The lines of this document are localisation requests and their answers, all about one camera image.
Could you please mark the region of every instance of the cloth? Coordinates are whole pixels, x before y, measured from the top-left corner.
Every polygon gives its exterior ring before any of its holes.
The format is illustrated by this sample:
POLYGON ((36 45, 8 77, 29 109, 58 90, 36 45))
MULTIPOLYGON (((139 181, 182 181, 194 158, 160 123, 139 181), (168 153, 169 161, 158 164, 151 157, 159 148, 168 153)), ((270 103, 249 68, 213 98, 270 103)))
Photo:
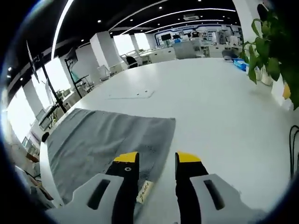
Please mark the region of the cloth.
MULTIPOLYGON (((75 189, 98 173, 106 173, 115 157, 137 151, 138 189, 156 182, 163 170, 175 130, 175 119, 75 109, 48 138, 54 182, 64 203, 75 189)), ((136 203, 135 212, 141 208, 136 203)))

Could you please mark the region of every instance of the chair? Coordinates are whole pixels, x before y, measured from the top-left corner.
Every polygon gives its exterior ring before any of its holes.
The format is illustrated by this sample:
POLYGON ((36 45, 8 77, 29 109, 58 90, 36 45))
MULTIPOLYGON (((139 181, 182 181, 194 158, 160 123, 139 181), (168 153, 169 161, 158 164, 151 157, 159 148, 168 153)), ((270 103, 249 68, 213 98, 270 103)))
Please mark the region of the chair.
POLYGON ((128 69, 138 67, 138 62, 136 61, 135 58, 133 58, 131 56, 127 56, 126 61, 128 62, 128 69))
POLYGON ((100 74, 100 81, 103 82, 110 78, 110 71, 105 65, 98 67, 98 71, 100 74))

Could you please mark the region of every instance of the table surface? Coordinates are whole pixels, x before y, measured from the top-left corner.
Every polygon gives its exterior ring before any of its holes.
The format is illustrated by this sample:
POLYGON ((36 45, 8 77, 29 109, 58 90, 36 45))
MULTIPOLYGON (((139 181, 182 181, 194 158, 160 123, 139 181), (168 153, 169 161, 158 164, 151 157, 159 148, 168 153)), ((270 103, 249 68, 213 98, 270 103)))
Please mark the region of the table surface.
MULTIPOLYGON (((268 211, 289 180, 290 115, 271 89, 255 85, 246 73, 222 58, 198 58, 149 64, 123 71, 77 102, 74 108, 144 117, 176 118, 176 129, 161 178, 137 223, 179 223, 175 195, 175 152, 199 156, 251 208, 268 211), (154 91, 150 98, 109 99, 154 91)), ((41 145, 44 187, 55 197, 47 145, 41 145)))

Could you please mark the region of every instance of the label sticker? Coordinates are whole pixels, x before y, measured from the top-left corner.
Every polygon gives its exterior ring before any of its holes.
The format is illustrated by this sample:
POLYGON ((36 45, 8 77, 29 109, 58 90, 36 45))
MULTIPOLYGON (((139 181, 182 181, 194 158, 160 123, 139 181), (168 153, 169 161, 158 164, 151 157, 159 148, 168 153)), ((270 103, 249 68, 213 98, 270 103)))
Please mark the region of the label sticker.
POLYGON ((143 204, 150 193, 154 183, 151 181, 145 181, 141 190, 139 191, 136 201, 143 204))

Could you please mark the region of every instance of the pillar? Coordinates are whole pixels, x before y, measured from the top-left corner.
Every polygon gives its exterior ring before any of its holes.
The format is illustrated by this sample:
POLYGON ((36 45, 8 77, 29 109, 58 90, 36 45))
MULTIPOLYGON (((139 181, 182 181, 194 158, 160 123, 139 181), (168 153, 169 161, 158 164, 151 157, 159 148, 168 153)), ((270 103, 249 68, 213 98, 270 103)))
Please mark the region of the pillar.
POLYGON ((99 66, 105 65, 109 69, 120 62, 108 31, 96 33, 90 39, 90 44, 99 66))
POLYGON ((32 80, 29 80, 23 87, 26 99, 35 116, 43 109, 43 105, 36 93, 32 80))
MULTIPOLYGON (((256 34, 253 32, 251 24, 255 18, 260 18, 257 6, 262 2, 262 0, 233 0, 239 16, 245 42, 252 42, 256 38, 256 34)), ((258 22, 256 22, 256 28, 258 31, 261 31, 261 26, 258 22)))
POLYGON ((137 50, 137 52, 138 52, 139 51, 139 46, 138 46, 135 35, 134 34, 130 35, 130 37, 131 37, 131 40, 132 40, 132 43, 133 43, 133 46, 134 46, 135 50, 137 50))

